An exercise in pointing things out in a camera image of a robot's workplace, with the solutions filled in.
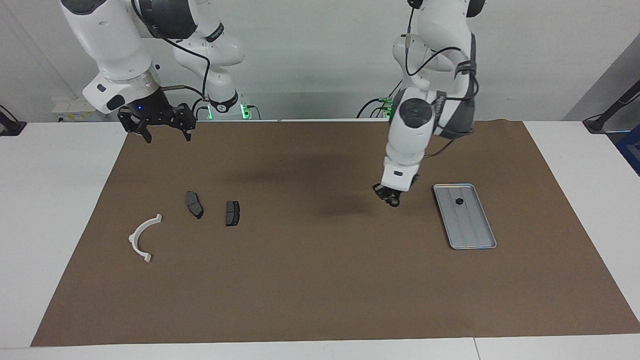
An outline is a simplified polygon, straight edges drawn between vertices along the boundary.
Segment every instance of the robotic arm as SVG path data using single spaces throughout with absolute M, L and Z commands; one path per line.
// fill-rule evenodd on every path
M 467 17 L 477 15 L 484 0 L 409 0 L 418 16 L 418 35 L 400 36 L 394 58 L 403 69 L 403 87 L 393 103 L 387 156 L 380 184 L 373 186 L 387 204 L 398 207 L 400 195 L 418 178 L 431 135 L 455 140 L 473 132 L 476 40 Z M 448 72 L 453 85 L 430 81 L 430 71 Z
M 142 48 L 134 24 L 140 19 L 156 38 L 172 43 L 178 62 L 206 79 L 203 100 L 220 114 L 241 113 L 239 96 L 224 66 L 241 63 L 244 51 L 225 34 L 211 0 L 61 0 L 67 21 L 99 74 L 83 90 L 87 101 L 103 113 L 120 108 L 127 132 L 151 142 L 148 125 L 181 130 L 187 140 L 196 118 L 187 104 L 173 107 L 160 87 L 155 69 Z

